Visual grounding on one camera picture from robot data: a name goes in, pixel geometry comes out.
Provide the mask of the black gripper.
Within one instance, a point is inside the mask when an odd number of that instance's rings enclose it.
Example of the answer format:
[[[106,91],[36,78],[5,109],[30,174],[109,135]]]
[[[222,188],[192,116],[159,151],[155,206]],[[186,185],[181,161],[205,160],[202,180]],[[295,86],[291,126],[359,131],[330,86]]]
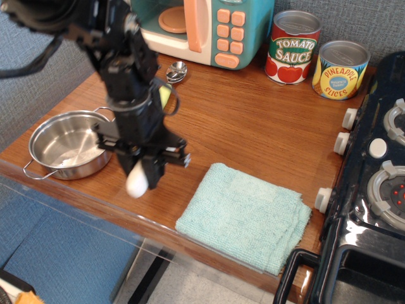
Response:
[[[165,174],[165,163],[188,166],[187,142],[165,127],[166,113],[159,98],[108,98],[107,102],[115,119],[96,123],[92,130],[97,134],[98,146],[116,154],[126,176],[142,161],[148,188],[155,189]]]

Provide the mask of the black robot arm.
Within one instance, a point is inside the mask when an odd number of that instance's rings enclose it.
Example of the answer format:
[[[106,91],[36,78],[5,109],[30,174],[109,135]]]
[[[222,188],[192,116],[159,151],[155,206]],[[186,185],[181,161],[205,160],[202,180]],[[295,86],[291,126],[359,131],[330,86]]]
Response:
[[[137,15],[125,1],[2,1],[1,11],[21,27],[52,37],[30,63],[3,70],[4,79],[41,71],[63,40],[86,52],[107,90],[113,122],[94,126],[97,144],[114,152],[127,175],[127,193],[154,189],[168,163],[187,166],[185,139],[169,131],[157,78],[158,55],[145,42]]]

